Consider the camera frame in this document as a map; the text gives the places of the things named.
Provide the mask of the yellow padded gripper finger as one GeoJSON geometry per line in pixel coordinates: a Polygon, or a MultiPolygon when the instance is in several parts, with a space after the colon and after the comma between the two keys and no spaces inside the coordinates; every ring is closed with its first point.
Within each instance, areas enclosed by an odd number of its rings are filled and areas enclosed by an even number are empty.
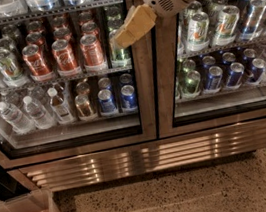
{"type": "Polygon", "coordinates": [[[113,36],[113,44],[121,49],[130,47],[154,27],[156,19],[156,13],[149,5],[131,6],[123,24],[113,36]]]}

